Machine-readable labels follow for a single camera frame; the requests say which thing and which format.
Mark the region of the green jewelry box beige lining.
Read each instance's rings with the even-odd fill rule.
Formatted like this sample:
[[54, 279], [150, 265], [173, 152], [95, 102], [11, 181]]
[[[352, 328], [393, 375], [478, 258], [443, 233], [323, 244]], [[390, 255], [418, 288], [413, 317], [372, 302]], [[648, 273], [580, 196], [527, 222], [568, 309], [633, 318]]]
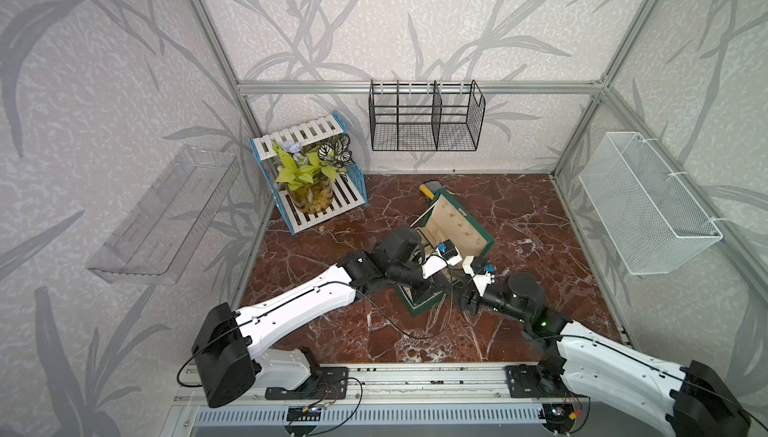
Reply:
[[[414, 222], [425, 249], [451, 240], [463, 256], [486, 257], [495, 239], [445, 189], [428, 201], [427, 211]], [[428, 294], [425, 288], [396, 287], [411, 316], [419, 316], [444, 300], [444, 293]]]

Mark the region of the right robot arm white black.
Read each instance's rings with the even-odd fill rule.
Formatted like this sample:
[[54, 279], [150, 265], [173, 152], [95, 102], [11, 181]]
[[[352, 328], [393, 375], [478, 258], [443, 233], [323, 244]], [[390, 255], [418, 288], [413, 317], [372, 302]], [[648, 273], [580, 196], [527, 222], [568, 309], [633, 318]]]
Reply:
[[527, 273], [511, 275], [504, 287], [491, 273], [453, 274], [463, 284], [463, 309], [485, 307], [522, 323], [525, 340], [544, 353], [540, 374], [552, 385], [593, 397], [664, 436], [746, 436], [757, 421], [711, 367], [663, 361], [590, 330], [550, 308]]

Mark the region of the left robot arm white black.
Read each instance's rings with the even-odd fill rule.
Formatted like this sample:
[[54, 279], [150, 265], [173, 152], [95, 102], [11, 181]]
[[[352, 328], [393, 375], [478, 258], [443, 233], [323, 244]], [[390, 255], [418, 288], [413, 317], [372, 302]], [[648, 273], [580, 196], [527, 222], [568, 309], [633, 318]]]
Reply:
[[192, 344], [190, 361], [211, 408], [220, 408], [253, 386], [294, 391], [316, 388], [321, 367], [307, 351], [274, 344], [303, 325], [379, 291], [389, 284], [431, 283], [431, 277], [463, 260], [447, 240], [426, 252], [420, 233], [396, 228], [372, 249], [350, 252], [317, 277], [265, 302], [237, 310], [212, 308]]

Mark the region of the potted plant glass vase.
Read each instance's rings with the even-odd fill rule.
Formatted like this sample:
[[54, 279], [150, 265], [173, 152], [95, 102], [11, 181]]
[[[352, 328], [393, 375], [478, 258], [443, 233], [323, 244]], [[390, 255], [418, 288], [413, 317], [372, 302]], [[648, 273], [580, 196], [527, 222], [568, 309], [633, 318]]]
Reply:
[[338, 134], [304, 148], [297, 142], [273, 143], [279, 159], [276, 178], [294, 207], [303, 214], [318, 214], [333, 203], [333, 183], [353, 163], [350, 137]]

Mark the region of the white blue slatted crate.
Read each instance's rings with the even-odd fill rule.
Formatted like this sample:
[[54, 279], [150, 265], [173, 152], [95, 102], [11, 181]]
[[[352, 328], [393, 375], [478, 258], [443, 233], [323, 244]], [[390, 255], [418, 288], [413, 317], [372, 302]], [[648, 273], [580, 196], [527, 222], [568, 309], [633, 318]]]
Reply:
[[254, 138], [250, 146], [293, 235], [368, 203], [337, 112]]

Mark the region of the white mesh basket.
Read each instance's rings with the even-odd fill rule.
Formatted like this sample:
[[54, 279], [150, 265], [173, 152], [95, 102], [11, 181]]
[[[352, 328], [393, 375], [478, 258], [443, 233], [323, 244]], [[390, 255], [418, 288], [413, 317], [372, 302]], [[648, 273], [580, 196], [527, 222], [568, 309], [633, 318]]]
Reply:
[[663, 275], [723, 239], [692, 192], [637, 132], [608, 132], [579, 174], [627, 271]]

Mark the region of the clear acrylic shelf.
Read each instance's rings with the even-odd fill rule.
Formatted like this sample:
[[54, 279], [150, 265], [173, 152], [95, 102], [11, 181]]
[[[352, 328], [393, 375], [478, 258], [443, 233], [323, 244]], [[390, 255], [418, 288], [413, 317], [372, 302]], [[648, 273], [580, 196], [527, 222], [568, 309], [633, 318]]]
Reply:
[[231, 154], [182, 147], [86, 269], [108, 283], [175, 284], [239, 173]]

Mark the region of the yellow handled brush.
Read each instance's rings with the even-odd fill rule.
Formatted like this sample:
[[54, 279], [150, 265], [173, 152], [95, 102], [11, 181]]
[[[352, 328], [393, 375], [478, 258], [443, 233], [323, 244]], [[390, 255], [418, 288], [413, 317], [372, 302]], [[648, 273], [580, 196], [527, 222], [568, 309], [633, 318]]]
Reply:
[[437, 180], [427, 181], [419, 186], [420, 192], [428, 201], [433, 201], [436, 198], [437, 192], [442, 188], [442, 184]]

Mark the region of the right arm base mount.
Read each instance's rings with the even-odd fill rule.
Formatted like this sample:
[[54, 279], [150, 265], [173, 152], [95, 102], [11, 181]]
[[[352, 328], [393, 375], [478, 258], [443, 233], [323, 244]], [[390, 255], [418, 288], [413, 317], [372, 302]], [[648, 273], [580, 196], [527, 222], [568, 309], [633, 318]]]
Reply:
[[562, 364], [513, 364], [503, 371], [511, 398], [582, 398], [565, 385]]

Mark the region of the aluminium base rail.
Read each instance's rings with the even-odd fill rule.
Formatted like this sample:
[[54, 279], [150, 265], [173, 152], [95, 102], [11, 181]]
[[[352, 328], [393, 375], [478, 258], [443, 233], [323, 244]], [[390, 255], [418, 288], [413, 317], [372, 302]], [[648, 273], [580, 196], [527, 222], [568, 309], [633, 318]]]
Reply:
[[221, 408], [182, 389], [163, 436], [655, 436], [601, 397], [551, 396], [515, 383], [506, 363], [350, 364], [344, 397], [269, 400], [252, 388]]

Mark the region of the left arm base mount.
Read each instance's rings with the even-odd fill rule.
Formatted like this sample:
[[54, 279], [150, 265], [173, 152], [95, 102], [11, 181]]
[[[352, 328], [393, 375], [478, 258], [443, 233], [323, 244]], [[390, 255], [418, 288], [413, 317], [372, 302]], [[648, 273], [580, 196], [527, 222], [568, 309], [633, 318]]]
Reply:
[[267, 400], [342, 400], [346, 398], [349, 368], [323, 367], [312, 351], [301, 347], [293, 351], [270, 350], [267, 355], [276, 365], [278, 381], [267, 386]]

